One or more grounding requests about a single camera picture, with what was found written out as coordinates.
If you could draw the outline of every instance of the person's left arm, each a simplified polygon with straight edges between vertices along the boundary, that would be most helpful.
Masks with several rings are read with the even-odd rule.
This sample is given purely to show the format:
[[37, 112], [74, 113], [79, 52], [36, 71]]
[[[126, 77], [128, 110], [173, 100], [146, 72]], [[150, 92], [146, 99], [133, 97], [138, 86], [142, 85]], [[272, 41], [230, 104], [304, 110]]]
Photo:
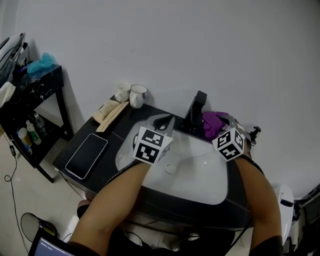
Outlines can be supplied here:
[[79, 220], [70, 242], [105, 256], [111, 233], [130, 213], [150, 166], [139, 163], [106, 185]]

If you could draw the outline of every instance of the bottle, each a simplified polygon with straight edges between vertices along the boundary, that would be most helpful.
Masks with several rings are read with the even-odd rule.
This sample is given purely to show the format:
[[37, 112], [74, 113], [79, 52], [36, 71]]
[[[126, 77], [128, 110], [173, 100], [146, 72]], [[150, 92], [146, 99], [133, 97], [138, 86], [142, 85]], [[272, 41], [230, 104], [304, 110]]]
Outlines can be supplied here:
[[41, 118], [41, 116], [39, 116], [39, 114], [37, 112], [34, 114], [34, 117], [35, 117], [35, 125], [38, 128], [38, 131], [41, 133], [41, 135], [44, 138], [47, 137], [48, 133], [45, 128], [44, 120]]
[[32, 123], [30, 123], [29, 120], [27, 120], [25, 123], [26, 123], [26, 129], [30, 133], [31, 138], [34, 141], [34, 143], [36, 145], [40, 145], [41, 144], [41, 138], [39, 137], [38, 133], [36, 132], [36, 129], [35, 129], [34, 125]]

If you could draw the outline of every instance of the sink basin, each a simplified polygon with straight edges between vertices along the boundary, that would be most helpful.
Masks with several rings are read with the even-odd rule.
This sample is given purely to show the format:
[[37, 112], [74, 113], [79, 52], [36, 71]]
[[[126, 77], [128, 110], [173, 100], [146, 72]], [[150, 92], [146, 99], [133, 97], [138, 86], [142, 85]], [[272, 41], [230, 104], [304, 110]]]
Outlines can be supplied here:
[[[137, 122], [119, 149], [115, 165], [119, 170], [130, 164], [133, 139], [144, 121]], [[226, 162], [214, 146], [188, 134], [173, 130], [170, 150], [148, 171], [143, 186], [171, 196], [217, 205], [228, 193]]]

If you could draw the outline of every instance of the blue plastic bag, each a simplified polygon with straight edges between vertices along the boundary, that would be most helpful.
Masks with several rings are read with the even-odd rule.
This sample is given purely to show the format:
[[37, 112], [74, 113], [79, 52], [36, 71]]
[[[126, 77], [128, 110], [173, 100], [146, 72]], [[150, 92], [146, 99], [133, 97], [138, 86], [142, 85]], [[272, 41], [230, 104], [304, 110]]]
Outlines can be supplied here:
[[44, 52], [40, 60], [35, 60], [31, 62], [27, 67], [28, 74], [36, 72], [42, 68], [49, 68], [53, 64], [56, 64], [56, 59], [51, 54]]

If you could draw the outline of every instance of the white mug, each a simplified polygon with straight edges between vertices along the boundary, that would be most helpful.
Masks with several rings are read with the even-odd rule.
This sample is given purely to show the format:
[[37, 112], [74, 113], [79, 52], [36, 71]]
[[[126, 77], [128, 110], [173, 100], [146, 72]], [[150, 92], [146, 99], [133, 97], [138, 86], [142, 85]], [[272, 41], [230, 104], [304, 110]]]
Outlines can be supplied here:
[[127, 82], [119, 82], [115, 85], [116, 93], [114, 94], [115, 99], [118, 102], [127, 102], [130, 94], [130, 84]]
[[146, 100], [146, 92], [148, 89], [141, 84], [134, 84], [131, 86], [130, 105], [134, 109], [142, 107]]

